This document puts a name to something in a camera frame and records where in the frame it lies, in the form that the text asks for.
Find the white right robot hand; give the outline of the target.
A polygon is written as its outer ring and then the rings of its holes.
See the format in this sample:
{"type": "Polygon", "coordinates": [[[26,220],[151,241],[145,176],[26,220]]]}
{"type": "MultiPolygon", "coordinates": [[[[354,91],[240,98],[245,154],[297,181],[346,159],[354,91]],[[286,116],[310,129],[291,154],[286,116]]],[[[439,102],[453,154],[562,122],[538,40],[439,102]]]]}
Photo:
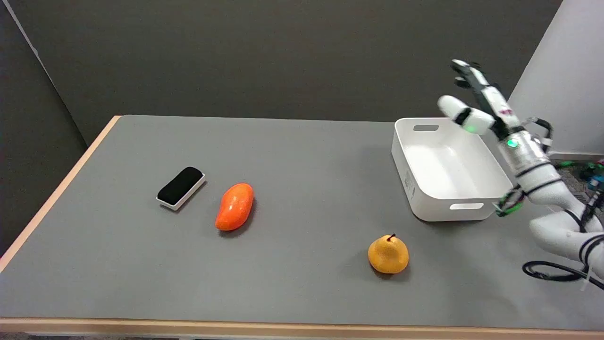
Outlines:
{"type": "Polygon", "coordinates": [[[451,69],[457,73],[455,84],[471,90],[478,106],[474,108],[457,97],[442,95],[436,104],[447,118],[468,133],[483,135],[490,130],[498,140],[524,130],[499,88],[489,83],[478,64],[453,59],[451,69]]]}

